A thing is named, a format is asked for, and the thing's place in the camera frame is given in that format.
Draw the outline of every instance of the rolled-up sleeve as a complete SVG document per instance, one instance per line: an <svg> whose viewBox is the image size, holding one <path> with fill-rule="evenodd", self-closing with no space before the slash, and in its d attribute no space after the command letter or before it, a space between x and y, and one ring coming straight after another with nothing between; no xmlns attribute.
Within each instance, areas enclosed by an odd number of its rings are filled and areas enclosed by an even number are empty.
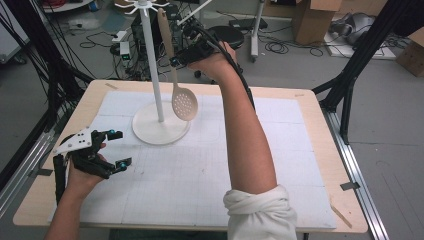
<svg viewBox="0 0 424 240"><path fill-rule="evenodd" d="M281 185L261 194L231 190L224 204L230 215L228 239L296 239L296 212Z"/></svg>

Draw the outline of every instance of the floor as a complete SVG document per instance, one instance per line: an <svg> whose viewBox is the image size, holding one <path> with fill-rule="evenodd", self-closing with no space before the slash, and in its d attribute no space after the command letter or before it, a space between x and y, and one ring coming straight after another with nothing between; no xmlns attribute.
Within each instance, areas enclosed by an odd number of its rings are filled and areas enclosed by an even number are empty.
<svg viewBox="0 0 424 240"><path fill-rule="evenodd" d="M84 10L61 14L66 20ZM85 36L102 30L114 32L126 29L131 16L116 12L111 6L94 13L103 25L98 29L67 34L72 49L98 78L116 77L108 48L96 46L83 49L79 45ZM231 17L212 14L207 25L227 24ZM266 19L272 31L289 26L290 22ZM280 39L291 39L291 30L260 33ZM346 58L330 57L325 48L322 56L311 55L309 49L289 47L286 54L265 50L259 43L259 58L250 61L250 38L237 50L238 61L250 86L312 89L337 76L348 62ZM110 43L100 36L97 42ZM393 49L395 54L400 49ZM46 97L30 63L0 65L0 169L16 152L28 132L46 109ZM209 80L193 77L187 69L179 70L181 82L209 84ZM167 81L165 74L161 81ZM424 79L416 78L391 60L371 60L355 85L349 127L351 147L362 170L374 203L390 239L424 239ZM45 228L13 225L14 212L19 207L33 179L28 178L14 202L0 219L0 239L41 239ZM81 230L81 239L109 239L109 229ZM311 234L310 239L373 239L371 234Z"/></svg>

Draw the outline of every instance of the robotic hand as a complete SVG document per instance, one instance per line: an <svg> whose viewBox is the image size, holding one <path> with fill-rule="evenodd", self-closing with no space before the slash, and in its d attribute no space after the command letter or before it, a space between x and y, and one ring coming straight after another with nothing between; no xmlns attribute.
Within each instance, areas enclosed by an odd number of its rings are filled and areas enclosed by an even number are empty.
<svg viewBox="0 0 424 240"><path fill-rule="evenodd" d="M120 131L114 130L89 132L86 128L77 134L64 139L62 144L54 150L53 164L56 180L56 201L59 203L66 186L66 167L69 159L72 159L76 169L109 179L110 175L125 171L131 165L132 159L126 158L116 161L115 164L100 159L97 153L106 137L109 141L122 138ZM68 152L66 158L61 153Z"/></svg>

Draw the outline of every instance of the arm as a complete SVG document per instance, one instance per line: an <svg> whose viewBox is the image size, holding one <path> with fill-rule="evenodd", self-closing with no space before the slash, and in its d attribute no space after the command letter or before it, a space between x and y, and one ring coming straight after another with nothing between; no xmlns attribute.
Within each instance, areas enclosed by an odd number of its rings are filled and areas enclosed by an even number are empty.
<svg viewBox="0 0 424 240"><path fill-rule="evenodd" d="M57 206L45 240L78 239L80 210L84 199L103 178L81 172L70 161L68 184Z"/></svg>
<svg viewBox="0 0 424 240"><path fill-rule="evenodd" d="M227 43L224 46L235 59L235 51ZM221 53L189 67L204 72L221 89L232 189L259 194L275 188L277 180L268 141L240 77Z"/></svg>

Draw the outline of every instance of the slotted spoon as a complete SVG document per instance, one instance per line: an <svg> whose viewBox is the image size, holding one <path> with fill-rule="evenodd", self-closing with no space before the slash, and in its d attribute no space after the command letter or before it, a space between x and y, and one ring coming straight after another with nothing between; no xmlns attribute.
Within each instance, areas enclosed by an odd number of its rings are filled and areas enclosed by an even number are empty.
<svg viewBox="0 0 424 240"><path fill-rule="evenodd" d="M162 8L158 9L158 23L166 54L168 58L172 58L174 56L174 48L171 42L171 31L169 30L168 18ZM190 89L178 86L177 70L172 66L171 75L174 87L172 91L172 109L178 118L184 121L190 121L197 114L197 98Z"/></svg>

